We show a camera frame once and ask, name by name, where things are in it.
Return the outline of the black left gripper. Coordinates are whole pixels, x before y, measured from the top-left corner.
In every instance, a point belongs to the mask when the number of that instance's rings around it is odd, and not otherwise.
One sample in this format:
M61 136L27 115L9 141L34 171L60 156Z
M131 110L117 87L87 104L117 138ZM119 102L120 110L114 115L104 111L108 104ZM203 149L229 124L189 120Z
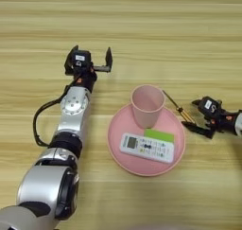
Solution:
M71 67L72 65L72 54L78 50L78 45L75 45L66 57L64 63L65 74L72 76L73 81L70 83L70 87L78 86L86 88L90 93L93 92L95 82L97 80L97 72L110 73L112 70L112 51L109 47L106 52L106 66L91 66L87 67Z

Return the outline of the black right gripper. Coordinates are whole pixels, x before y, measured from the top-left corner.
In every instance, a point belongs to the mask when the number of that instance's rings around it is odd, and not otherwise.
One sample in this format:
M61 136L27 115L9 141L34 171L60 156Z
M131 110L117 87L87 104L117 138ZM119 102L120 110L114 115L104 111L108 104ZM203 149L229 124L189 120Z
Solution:
M196 99L192 101L192 104L199 106L201 102L202 99ZM221 113L211 118L205 116L204 119L207 121L206 126L208 130L188 121L183 121L182 125L190 132L206 135L208 138L213 138L215 132L236 134L235 121L237 119L237 113Z

